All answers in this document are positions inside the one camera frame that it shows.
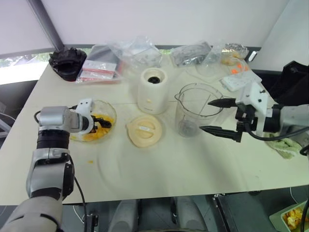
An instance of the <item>measuring jug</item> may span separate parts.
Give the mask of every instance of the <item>measuring jug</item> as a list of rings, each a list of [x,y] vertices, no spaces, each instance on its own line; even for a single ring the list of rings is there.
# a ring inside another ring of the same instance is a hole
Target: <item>measuring jug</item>
[[[223,98],[215,88],[192,83],[184,86],[175,99],[178,101],[175,116],[175,128],[184,137],[193,137],[202,130],[200,126],[210,125],[222,111],[222,108],[208,105],[209,102]]]

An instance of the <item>metal pole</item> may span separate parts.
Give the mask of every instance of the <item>metal pole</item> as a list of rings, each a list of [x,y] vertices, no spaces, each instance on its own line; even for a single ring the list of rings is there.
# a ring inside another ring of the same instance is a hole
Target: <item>metal pole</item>
[[[40,26],[42,27],[49,42],[55,47],[56,51],[64,48],[64,44],[59,37],[41,0],[27,0]]]

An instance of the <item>table surface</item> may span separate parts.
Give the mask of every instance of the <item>table surface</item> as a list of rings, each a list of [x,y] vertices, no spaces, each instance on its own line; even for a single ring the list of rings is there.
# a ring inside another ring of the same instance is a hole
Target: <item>table surface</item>
[[[44,106],[72,106],[83,98],[109,102],[117,112],[115,128],[107,138],[96,143],[70,141],[75,175],[86,202],[243,192],[309,184],[306,157],[283,159],[265,142],[246,133],[241,143],[208,133],[190,139],[181,137],[174,129],[174,95],[184,85],[201,80],[191,75],[196,73],[194,67],[176,70],[167,64],[164,69],[172,81],[169,108],[156,116],[162,122],[163,136],[151,147],[137,148],[127,136],[126,124],[144,114],[136,105],[138,76],[128,71],[120,84],[85,85],[63,81],[47,66],[0,150],[0,205],[17,205],[28,198],[26,178],[38,133],[34,113]],[[225,96],[237,95],[228,92],[219,82],[211,85]],[[225,114],[229,115],[221,126],[235,130],[235,114],[228,111]],[[80,202],[76,187],[64,201]]]

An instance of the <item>beige lid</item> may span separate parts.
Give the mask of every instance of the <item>beige lid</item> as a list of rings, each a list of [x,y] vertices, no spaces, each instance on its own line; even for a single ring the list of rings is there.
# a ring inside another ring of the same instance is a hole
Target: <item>beige lid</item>
[[[126,125],[129,137],[137,147],[148,147],[162,136],[161,123],[151,115],[140,116]]]

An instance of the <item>white wall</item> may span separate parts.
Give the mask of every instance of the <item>white wall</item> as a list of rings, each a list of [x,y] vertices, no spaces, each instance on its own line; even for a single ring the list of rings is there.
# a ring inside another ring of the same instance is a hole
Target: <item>white wall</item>
[[[155,44],[225,39],[261,46],[288,0],[42,0],[65,44],[147,35]]]
[[[0,0],[0,55],[49,47],[26,0]]]
[[[290,0],[250,67],[282,71],[292,60],[309,65],[309,0]]]

